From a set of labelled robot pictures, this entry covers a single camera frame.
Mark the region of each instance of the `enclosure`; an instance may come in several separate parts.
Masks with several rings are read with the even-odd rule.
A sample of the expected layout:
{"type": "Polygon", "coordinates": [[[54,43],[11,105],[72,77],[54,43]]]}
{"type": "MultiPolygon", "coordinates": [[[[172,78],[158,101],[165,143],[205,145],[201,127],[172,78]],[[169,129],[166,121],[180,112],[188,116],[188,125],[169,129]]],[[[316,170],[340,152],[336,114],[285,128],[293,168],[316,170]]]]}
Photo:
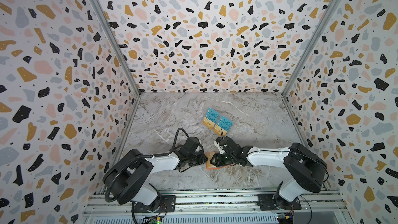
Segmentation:
{"type": "MultiPolygon", "coordinates": [[[[233,122],[226,135],[241,146],[299,142],[326,162],[330,200],[307,194],[303,206],[333,201],[352,218],[344,223],[396,222],[394,0],[0,0],[0,9],[1,223],[88,223],[106,204],[105,173],[131,149],[168,151],[180,127],[216,152],[219,135],[202,123],[209,107],[233,122]]],[[[147,182],[253,197],[291,177],[201,165],[147,182]]],[[[324,219],[315,211],[311,223],[324,219]]]]}

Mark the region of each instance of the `black motor joint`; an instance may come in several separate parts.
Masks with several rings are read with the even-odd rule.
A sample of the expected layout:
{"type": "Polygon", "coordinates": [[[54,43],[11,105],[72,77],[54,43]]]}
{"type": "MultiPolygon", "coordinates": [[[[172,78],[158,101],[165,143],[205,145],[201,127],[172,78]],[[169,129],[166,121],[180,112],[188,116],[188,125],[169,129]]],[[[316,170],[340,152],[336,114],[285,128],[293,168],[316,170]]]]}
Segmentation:
{"type": "Polygon", "coordinates": [[[178,156],[180,162],[175,168],[179,172],[184,172],[190,167],[198,166],[206,163],[207,157],[205,155],[205,151],[203,150],[203,146],[200,144],[199,139],[197,137],[189,137],[187,138],[184,145],[177,146],[173,152],[178,156]]]}

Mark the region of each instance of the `black cable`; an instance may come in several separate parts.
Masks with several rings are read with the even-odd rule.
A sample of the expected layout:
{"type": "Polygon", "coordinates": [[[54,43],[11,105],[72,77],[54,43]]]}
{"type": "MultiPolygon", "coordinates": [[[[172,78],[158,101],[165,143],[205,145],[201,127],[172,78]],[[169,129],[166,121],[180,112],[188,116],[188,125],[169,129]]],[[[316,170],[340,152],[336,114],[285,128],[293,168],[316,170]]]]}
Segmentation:
{"type": "Polygon", "coordinates": [[[180,131],[183,131],[184,134],[189,138],[188,133],[187,133],[183,128],[181,128],[181,127],[178,128],[178,129],[177,129],[177,132],[176,132],[176,136],[174,137],[173,146],[172,146],[172,148],[170,149],[169,154],[171,154],[171,153],[173,152],[174,148],[176,147],[177,137],[178,137],[178,133],[179,133],[180,131]]]}
{"type": "Polygon", "coordinates": [[[310,217],[310,220],[307,222],[307,224],[310,224],[310,222],[311,222],[311,220],[312,220],[312,208],[311,208],[311,205],[310,205],[310,203],[306,200],[306,198],[304,198],[302,195],[301,195],[301,197],[305,200],[305,202],[308,204],[308,207],[310,207],[310,210],[311,210],[311,217],[310,217]]]}
{"type": "Polygon", "coordinates": [[[292,151],[259,150],[259,151],[254,151],[254,152],[277,152],[277,153],[279,153],[279,152],[291,152],[291,153],[294,153],[294,154],[296,154],[296,155],[306,157],[306,158],[311,159],[312,161],[316,162],[317,164],[319,164],[319,165],[325,170],[325,172],[326,172],[326,174],[327,174],[328,176],[326,177],[325,181],[323,181],[322,183],[326,182],[326,180],[329,179],[329,172],[328,172],[328,170],[324,167],[325,165],[324,165],[324,164],[321,164],[320,162],[318,162],[318,161],[316,161],[316,160],[313,160],[311,157],[307,157],[306,155],[303,155],[303,154],[300,154],[300,153],[297,153],[297,152],[292,152],[292,151]]]}

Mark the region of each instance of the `stack of cards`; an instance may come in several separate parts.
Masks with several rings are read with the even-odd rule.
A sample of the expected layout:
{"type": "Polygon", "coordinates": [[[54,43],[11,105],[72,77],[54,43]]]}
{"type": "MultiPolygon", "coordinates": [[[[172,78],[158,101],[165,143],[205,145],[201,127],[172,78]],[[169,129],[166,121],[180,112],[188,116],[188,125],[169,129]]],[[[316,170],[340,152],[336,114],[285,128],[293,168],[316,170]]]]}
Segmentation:
{"type": "Polygon", "coordinates": [[[220,119],[217,121],[216,125],[214,126],[213,132],[217,133],[219,136],[226,136],[226,133],[232,126],[232,121],[227,119],[224,116],[221,116],[220,119]]]}
{"type": "Polygon", "coordinates": [[[205,117],[203,118],[202,123],[205,126],[207,126],[210,130],[212,130],[214,125],[216,124],[216,121],[217,121],[219,115],[220,114],[217,111],[215,111],[214,109],[209,107],[207,109],[205,117]]]}

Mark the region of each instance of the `pink speckle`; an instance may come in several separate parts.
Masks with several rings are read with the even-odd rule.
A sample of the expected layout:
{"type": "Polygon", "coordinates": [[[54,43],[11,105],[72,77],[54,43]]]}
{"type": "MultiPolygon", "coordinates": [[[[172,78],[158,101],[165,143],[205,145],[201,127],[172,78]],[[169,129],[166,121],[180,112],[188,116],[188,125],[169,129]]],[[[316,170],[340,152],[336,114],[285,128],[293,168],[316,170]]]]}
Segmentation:
{"type": "Polygon", "coordinates": [[[50,149],[49,146],[45,146],[45,145],[39,145],[39,150],[41,150],[42,152],[46,152],[50,149]]]}
{"type": "Polygon", "coordinates": [[[26,37],[32,37],[33,36],[33,33],[31,32],[30,29],[26,29],[24,34],[25,34],[26,37]]]}
{"type": "Polygon", "coordinates": [[[48,104],[47,108],[46,108],[46,113],[48,114],[48,116],[55,118],[55,107],[53,104],[48,104]]]}
{"type": "Polygon", "coordinates": [[[336,31],[336,41],[340,41],[343,37],[344,37],[344,29],[343,28],[339,28],[337,31],[336,31]]]}
{"type": "Polygon", "coordinates": [[[228,16],[233,20],[236,21],[239,16],[239,12],[236,9],[232,9],[228,12],[228,16]]]}
{"type": "Polygon", "coordinates": [[[0,32],[2,32],[6,36],[15,36],[15,33],[12,30],[9,30],[6,27],[3,27],[2,25],[0,25],[0,32]]]}
{"type": "Polygon", "coordinates": [[[40,131],[40,140],[44,141],[47,137],[47,132],[45,130],[40,131]]]}
{"type": "Polygon", "coordinates": [[[35,71],[45,75],[50,75],[54,71],[47,61],[36,61],[34,64],[35,71]]]}
{"type": "Polygon", "coordinates": [[[345,100],[343,100],[343,99],[338,99],[338,100],[334,103],[334,105],[335,105],[336,107],[346,107],[346,106],[348,106],[348,103],[347,103],[345,100]]]}
{"type": "Polygon", "coordinates": [[[384,44],[386,45],[386,46],[391,46],[391,45],[393,45],[395,42],[394,42],[394,40],[392,40],[391,38],[389,38],[389,39],[387,39],[385,42],[384,42],[384,44]]]}
{"type": "Polygon", "coordinates": [[[0,144],[6,144],[8,140],[14,135],[14,133],[17,131],[18,128],[12,128],[6,134],[3,135],[3,137],[0,138],[0,144]]]}
{"type": "Polygon", "coordinates": [[[69,114],[65,114],[64,122],[73,120],[73,116],[69,114]]]}

